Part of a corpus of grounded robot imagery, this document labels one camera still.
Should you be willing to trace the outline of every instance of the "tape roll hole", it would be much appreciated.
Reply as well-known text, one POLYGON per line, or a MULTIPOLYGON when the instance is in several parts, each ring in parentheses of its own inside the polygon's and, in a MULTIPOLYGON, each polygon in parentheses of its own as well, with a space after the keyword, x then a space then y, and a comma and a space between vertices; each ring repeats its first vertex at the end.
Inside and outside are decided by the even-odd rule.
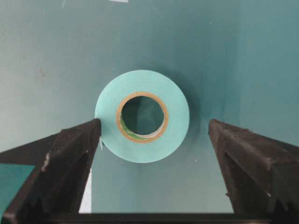
POLYGON ((168 123, 168 112, 157 96, 136 92, 121 102, 116 120, 126 138, 145 143, 154 141, 163 134, 168 123))

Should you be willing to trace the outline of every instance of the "reflective surface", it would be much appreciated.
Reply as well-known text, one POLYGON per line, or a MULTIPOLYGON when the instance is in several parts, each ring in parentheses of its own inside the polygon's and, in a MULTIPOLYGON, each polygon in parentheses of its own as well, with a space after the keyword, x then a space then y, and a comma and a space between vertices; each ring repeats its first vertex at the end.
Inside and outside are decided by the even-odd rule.
POLYGON ((99 148, 94 212, 231 212, 211 118, 299 145, 295 0, 1 0, 0 149, 90 120, 130 70, 172 79, 190 107, 181 147, 136 164, 99 148))

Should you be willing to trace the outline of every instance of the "teal tape roll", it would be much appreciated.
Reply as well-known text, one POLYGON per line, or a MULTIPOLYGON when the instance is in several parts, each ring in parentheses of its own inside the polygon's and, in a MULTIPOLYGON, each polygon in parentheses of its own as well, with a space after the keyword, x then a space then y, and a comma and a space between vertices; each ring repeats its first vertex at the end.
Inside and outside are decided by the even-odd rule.
POLYGON ((179 87, 169 78, 149 70, 136 70, 112 80, 100 94, 95 117, 101 120, 101 140, 115 155, 138 163, 154 162, 173 153, 189 126, 189 107, 179 87), (130 131, 121 117, 124 104, 137 96, 156 100, 164 113, 162 125, 153 133, 130 131))

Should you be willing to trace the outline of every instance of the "teal surface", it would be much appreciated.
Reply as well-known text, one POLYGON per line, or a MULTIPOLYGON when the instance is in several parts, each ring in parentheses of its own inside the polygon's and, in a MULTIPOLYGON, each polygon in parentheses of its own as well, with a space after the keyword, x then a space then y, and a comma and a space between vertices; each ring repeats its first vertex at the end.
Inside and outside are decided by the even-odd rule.
POLYGON ((189 131, 169 157, 98 149, 95 212, 231 212, 211 118, 299 145, 297 0, 1 0, 0 21, 0 150, 92 119, 131 70, 158 71, 187 98, 189 131))
POLYGON ((6 208, 34 166, 0 163, 0 223, 6 208))
POLYGON ((189 127, 189 107, 178 86, 162 74, 135 70, 112 80, 102 91, 95 107, 101 120, 101 140, 115 155, 138 163, 161 160, 173 153, 184 140, 189 127), (128 140, 116 125, 116 112, 124 98, 135 92, 154 94, 168 111, 164 133, 148 143, 128 140))

